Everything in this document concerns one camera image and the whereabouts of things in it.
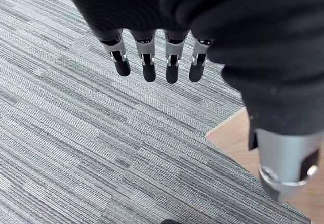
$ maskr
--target black fabric sleeve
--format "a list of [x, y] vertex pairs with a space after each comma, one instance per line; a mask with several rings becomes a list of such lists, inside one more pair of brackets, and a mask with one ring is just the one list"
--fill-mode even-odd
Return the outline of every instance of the black fabric sleeve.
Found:
[[73, 0], [94, 34], [191, 29], [239, 90], [251, 129], [324, 128], [324, 0]]

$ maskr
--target robotic hand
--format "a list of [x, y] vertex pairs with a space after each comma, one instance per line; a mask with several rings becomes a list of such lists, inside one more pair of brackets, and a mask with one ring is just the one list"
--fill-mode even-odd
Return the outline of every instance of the robotic hand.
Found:
[[206, 58], [225, 64], [250, 117], [265, 191], [283, 201], [318, 169], [324, 129], [324, 0], [73, 0], [121, 76], [130, 74], [122, 37], [135, 39], [143, 75], [155, 80], [154, 35], [165, 31], [166, 79], [175, 83], [185, 38], [197, 38], [189, 78]]

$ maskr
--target black fingertip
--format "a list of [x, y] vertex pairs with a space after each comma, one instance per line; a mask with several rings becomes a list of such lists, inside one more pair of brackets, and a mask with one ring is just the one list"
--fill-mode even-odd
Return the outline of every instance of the black fingertip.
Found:
[[171, 64], [171, 66], [167, 66], [166, 78], [167, 82], [170, 84], [174, 84], [178, 80], [178, 71], [179, 67]]
[[154, 82], [156, 78], [155, 65], [146, 64], [143, 65], [143, 76], [147, 82]]
[[131, 74], [131, 67], [127, 59], [125, 61], [115, 62], [115, 66], [119, 75], [128, 76]]
[[189, 79], [192, 82], [198, 82], [203, 76], [204, 66], [203, 65], [193, 65], [191, 64], [190, 72], [189, 72]]

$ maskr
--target gray carpet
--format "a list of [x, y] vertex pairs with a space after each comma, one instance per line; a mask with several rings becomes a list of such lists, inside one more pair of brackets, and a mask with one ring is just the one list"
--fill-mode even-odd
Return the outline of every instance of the gray carpet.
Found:
[[130, 34], [123, 78], [70, 0], [0, 18], [0, 223], [309, 223], [204, 139], [242, 104], [220, 65], [189, 81], [191, 36], [169, 85], [157, 33], [146, 83]]

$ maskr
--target striped carpet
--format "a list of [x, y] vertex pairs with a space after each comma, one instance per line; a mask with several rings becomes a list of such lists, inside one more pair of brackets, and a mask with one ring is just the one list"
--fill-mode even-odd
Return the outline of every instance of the striped carpet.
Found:
[[242, 104], [208, 63], [189, 81], [117, 75], [71, 0], [0, 0], [0, 223], [293, 224], [258, 181], [204, 139]]

